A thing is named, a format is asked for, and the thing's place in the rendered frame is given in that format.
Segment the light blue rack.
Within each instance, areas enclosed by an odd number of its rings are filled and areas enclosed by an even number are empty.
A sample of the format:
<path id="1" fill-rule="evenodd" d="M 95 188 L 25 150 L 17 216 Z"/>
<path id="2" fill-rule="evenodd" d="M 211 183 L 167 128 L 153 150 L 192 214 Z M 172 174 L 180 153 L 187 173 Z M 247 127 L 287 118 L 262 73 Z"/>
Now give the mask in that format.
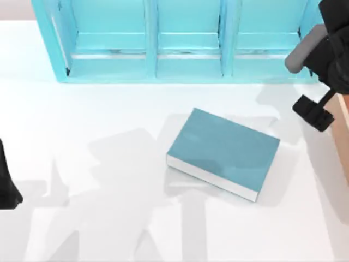
<path id="1" fill-rule="evenodd" d="M 321 0 L 31 0 L 57 81 L 313 83 L 286 56 Z"/>

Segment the salmon-coloured box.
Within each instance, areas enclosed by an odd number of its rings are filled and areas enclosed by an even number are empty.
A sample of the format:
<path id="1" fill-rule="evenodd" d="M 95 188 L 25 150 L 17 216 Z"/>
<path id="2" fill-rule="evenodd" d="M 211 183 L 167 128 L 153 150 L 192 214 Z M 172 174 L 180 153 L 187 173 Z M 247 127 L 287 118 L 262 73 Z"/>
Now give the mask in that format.
<path id="1" fill-rule="evenodd" d="M 349 95 L 336 94 L 325 108 L 335 118 L 330 128 L 349 185 Z"/>

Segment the teal book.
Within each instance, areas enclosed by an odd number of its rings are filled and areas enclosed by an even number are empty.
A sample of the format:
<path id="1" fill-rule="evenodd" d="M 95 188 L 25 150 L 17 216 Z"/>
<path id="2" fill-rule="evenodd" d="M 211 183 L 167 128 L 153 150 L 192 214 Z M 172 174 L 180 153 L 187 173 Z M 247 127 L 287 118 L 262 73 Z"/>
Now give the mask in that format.
<path id="1" fill-rule="evenodd" d="M 256 202 L 280 139 L 194 108 L 166 153 L 166 164 Z"/>

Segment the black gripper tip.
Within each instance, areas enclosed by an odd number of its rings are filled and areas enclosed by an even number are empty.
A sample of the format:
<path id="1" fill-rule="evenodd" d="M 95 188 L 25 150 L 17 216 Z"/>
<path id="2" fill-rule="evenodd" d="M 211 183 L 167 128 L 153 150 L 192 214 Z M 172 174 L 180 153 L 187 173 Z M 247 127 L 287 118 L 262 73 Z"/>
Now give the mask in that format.
<path id="1" fill-rule="evenodd" d="M 13 210 L 22 202 L 23 196 L 10 176 L 3 142 L 0 139 L 0 210 Z"/>

